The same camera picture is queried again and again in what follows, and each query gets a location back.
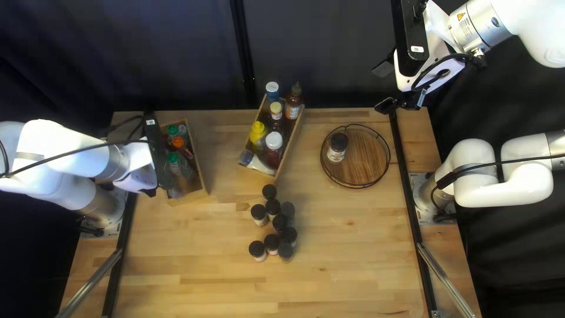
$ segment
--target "black wire rim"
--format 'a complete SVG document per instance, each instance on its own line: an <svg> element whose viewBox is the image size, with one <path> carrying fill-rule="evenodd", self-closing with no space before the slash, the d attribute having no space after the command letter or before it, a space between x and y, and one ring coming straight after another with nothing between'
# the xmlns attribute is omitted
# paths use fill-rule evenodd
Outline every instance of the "black wire rim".
<svg viewBox="0 0 565 318"><path fill-rule="evenodd" d="M342 129L344 131L347 131L347 128L350 126L357 126L357 127L363 127L365 129L368 129L370 131L372 131L373 133L376 134L375 139L379 141L379 143L381 143L381 145L385 145L386 146L386 167L385 170L383 171L383 173L374 181L371 181L369 183L363 183L363 184L355 184L355 183L350 183L350 182L345 182L340 180L339 178L336 178L334 176L332 176L328 170L325 168L324 166L324 145L326 143L326 141L328 141L328 139L339 129ZM328 135L324 138L324 141L321 144L321 148L320 148L320 165L322 167L322 169L324 170L325 174L328 176L328 178L330 178L332 181L334 181L335 183L339 184L340 186L349 188L349 189L364 189L364 188L368 188L370 186L372 186L373 184L377 183L388 171L389 165L390 165L390 147L388 146L388 143L386 143L386 140L383 138L383 136L376 132L374 129L372 129L371 127L367 127L365 125L362 124L347 124L345 126L339 126L336 127L334 130L330 131L328 133Z"/></svg>

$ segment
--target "round tray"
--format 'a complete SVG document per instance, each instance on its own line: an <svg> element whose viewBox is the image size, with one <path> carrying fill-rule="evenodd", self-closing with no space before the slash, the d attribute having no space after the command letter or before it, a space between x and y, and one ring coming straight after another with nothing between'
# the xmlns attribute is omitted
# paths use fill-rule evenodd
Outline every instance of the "round tray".
<svg viewBox="0 0 565 318"><path fill-rule="evenodd" d="M332 162L327 153L333 134L341 132L349 139L345 157ZM386 173L390 163L390 148L375 130L361 125L348 124L332 130L324 139L320 163L328 177L339 185L362 189L377 183Z"/></svg>

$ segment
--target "green bottle cap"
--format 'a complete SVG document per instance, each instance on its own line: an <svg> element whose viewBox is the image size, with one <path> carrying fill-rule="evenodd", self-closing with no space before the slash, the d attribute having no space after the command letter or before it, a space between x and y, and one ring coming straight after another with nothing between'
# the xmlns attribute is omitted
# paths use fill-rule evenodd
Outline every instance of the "green bottle cap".
<svg viewBox="0 0 565 318"><path fill-rule="evenodd" d="M169 128L167 130L169 132L169 135L176 135L179 133L179 128L175 125L169 125Z"/></svg>
<svg viewBox="0 0 565 318"><path fill-rule="evenodd" d="M170 163L170 164L174 164L174 163L176 163L177 161L179 161L179 155L176 154L176 153L174 153L174 152L173 152L173 153L170 153L170 154L169 154L169 163Z"/></svg>

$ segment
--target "wooden crate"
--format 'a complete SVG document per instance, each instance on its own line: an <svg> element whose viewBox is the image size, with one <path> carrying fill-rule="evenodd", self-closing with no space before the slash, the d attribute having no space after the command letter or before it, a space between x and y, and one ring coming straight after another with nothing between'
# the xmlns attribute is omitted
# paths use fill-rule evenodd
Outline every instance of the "wooden crate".
<svg viewBox="0 0 565 318"><path fill-rule="evenodd" d="M167 134L168 133L167 128L171 124L174 124L174 125L177 125L177 126L180 125L180 124L183 124L183 125L186 126L186 131L188 133L188 140L185 140L185 142L187 144L185 144L184 147L187 148L194 155L194 159L188 160L188 162L189 162L190 166L192 167L192 169L194 169L194 171L197 173L196 178L194 178L192 181L186 182L184 184L185 189L188 190L187 194L185 194L183 197L177 198L177 199L168 196L167 202L169 203L169 205L175 207L177 205L184 204L184 203L193 201L195 199L207 197L208 191L206 190L206 186L204 185L204 178L202 177L202 170L200 169L200 164L198 163L196 143L194 142L194 139L192 137L192 133L190 131L190 126L188 125L188 121L186 119L182 119L182 120L176 121L176 122L161 124L161 126L160 126L161 132L164 133L164 134Z"/></svg>
<svg viewBox="0 0 565 318"><path fill-rule="evenodd" d="M283 111L284 111L284 100L281 99L280 102L283 105ZM261 121L263 123L266 123L271 116L270 107L271 107L271 102L269 102L267 100L267 95L265 94L263 96L263 100L261 101L261 106L259 107L259 110L257 111L257 115L255 116L255 119L253 120L253 122ZM255 169L249 169L249 168L245 168L245 167L241 167L241 168L243 168L245 170L249 170L250 173L254 174L255 176L257 176L256 174L262 175L260 180L263 184L265 184L265 183L276 184L276 181L279 179L281 172L283 170L285 159L290 155L291 148L292 148L293 144L295 143L295 140L298 137L298 135L300 135L300 130L301 130L301 126L302 126L301 125L301 119L302 119L303 115L304 115L304 105L302 105L300 112L298 113L298 118L292 124L293 126L292 126L292 130L291 130L291 133L290 133L290 137L288 138L288 142L286 143L286 148L284 149L284 152L282 153L281 163L279 165L279 168L276 170L275 176L265 174L263 172L255 170ZM247 137L247 140L245 142L245 148L248 149L248 150L252 150L251 142L249 141L249 137Z"/></svg>

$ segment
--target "yellow mustard bottle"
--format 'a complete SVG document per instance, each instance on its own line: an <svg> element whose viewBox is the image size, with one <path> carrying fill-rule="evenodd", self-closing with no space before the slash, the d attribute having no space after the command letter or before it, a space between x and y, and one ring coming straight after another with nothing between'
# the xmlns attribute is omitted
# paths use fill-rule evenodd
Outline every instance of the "yellow mustard bottle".
<svg viewBox="0 0 565 318"><path fill-rule="evenodd" d="M249 141L253 144L253 150L261 152L265 148L265 137L267 135L267 128L265 125L256 121L251 126L251 133L249 133Z"/></svg>

